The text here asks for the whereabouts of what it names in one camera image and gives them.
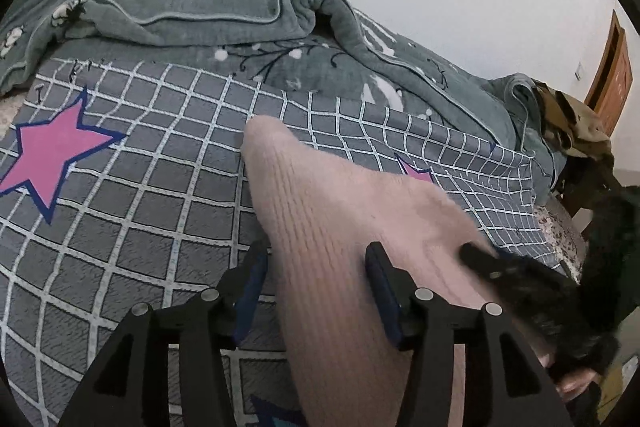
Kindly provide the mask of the person's right hand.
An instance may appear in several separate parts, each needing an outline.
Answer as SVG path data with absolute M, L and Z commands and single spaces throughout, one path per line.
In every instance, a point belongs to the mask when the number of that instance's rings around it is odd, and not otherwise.
M 582 395 L 591 384 L 600 383 L 601 374 L 585 358 L 551 347 L 540 348 L 536 355 L 565 404 Z

